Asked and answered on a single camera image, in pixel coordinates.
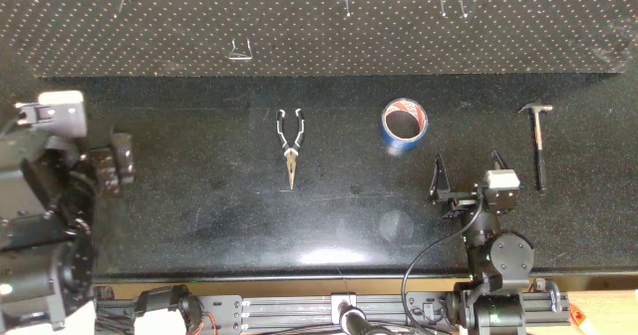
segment orange object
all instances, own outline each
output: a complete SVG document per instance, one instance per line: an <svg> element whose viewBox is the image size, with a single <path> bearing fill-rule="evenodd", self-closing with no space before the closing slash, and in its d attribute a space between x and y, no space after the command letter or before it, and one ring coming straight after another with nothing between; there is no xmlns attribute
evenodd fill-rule
<svg viewBox="0 0 638 335"><path fill-rule="evenodd" d="M578 327L585 335L597 335L598 331L594 328L594 325L587 319L582 310L578 308L578 306L574 304L569 304L569 314L571 315L571 320L573 320L574 324Z"/></svg>

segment black pegboard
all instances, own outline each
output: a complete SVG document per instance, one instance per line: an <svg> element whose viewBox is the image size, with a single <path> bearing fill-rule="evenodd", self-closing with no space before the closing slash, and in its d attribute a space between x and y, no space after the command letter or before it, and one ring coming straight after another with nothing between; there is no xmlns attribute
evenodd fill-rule
<svg viewBox="0 0 638 335"><path fill-rule="evenodd" d="M37 77L621 72L638 38L638 0L464 4L0 0L0 37Z"/></svg>

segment circular joint cover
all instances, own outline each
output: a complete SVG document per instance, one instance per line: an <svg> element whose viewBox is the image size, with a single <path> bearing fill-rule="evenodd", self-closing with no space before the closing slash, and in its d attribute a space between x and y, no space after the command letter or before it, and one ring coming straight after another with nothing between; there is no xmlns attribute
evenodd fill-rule
<svg viewBox="0 0 638 335"><path fill-rule="evenodd" d="M526 278L533 266L534 251L525 239L508 233L493 241L489 257L501 275Z"/></svg>

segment blue tape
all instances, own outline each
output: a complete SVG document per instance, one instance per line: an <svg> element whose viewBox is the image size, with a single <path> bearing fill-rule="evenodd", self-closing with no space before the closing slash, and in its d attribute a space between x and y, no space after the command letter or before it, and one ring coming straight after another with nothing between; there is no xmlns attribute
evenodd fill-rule
<svg viewBox="0 0 638 335"><path fill-rule="evenodd" d="M387 118L393 112L405 112L417 120L419 123L419 133L409 139L396 136L388 128ZM381 135L388 146L399 150L411 150L416 147L428 130L428 115L426 111L416 103L409 99L397 99L392 101L381 114Z"/></svg>

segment black granite table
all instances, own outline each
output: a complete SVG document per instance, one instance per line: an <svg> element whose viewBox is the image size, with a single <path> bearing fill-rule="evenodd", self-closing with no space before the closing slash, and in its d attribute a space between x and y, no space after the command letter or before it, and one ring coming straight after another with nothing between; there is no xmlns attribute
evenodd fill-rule
<svg viewBox="0 0 638 335"><path fill-rule="evenodd" d="M469 189L499 150L522 182L501 220L535 245L534 274L638 272L638 77L474 75L346 78L39 80L79 89L92 142L134 135L137 182L100 202L98 281L397 276L459 228L426 202L436 154ZM380 116L407 97L427 111L423 142L392 156ZM549 193L534 189L531 101L541 116ZM294 190L275 135L302 108ZM296 125L288 121L292 138ZM435 248L424 276L468 274L462 241Z"/></svg>

